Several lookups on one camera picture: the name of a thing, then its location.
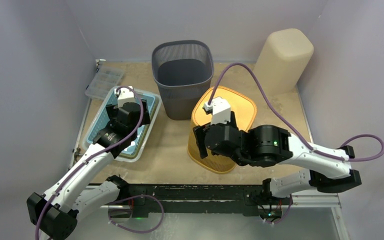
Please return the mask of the yellow mesh basket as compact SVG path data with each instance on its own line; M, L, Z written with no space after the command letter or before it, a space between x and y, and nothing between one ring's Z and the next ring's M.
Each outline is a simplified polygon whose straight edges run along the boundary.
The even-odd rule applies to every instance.
M205 114L203 106L204 103L208 102L212 91L213 88L210 87L199 99L191 113L187 153L191 160L206 170L216 174L227 174L231 172L237 164L228 157L212 155L210 151L207 151L208 156L206 158L201 158L193 132L194 127L207 124L211 121L211 117ZM225 86L218 86L214 96L222 97L228 101L231 110L235 113L236 124L240 130L247 132L251 129L258 112L257 106L252 99Z

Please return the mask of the grey mesh basket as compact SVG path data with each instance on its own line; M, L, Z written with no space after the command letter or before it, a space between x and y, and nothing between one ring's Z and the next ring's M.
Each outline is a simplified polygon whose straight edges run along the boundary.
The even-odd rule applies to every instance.
M152 52L151 67L166 115L175 121L190 119L214 75L210 48L199 40L162 43Z

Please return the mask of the beige plastic bin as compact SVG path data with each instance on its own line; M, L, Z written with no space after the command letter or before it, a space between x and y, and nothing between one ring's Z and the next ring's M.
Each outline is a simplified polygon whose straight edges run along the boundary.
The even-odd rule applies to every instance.
M299 29L271 33L254 65L253 73L268 96L294 89L314 53L314 46Z

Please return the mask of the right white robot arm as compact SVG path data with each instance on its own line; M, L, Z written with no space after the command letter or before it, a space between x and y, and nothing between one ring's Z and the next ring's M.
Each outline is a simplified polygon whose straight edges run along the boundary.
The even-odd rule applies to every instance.
M231 159L239 166L268 168L275 165L301 167L299 172L263 181L260 196L268 204L293 193L316 189L321 193L343 193L362 184L358 170L347 160L354 157L351 146L329 148L329 158L306 147L307 141L274 125L240 130L235 114L226 123L198 125L193 128L200 158L209 154Z

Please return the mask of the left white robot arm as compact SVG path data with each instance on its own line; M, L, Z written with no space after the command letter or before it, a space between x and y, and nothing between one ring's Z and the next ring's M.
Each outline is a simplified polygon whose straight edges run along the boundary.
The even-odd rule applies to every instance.
M129 199L128 183L119 176L110 176L95 190L82 194L91 180L115 160L137 138L137 131L150 124L145 99L106 106L109 120L95 135L80 160L44 193L32 193L26 203L30 221L35 225L34 238L42 234L52 240L65 240L81 217L115 202Z

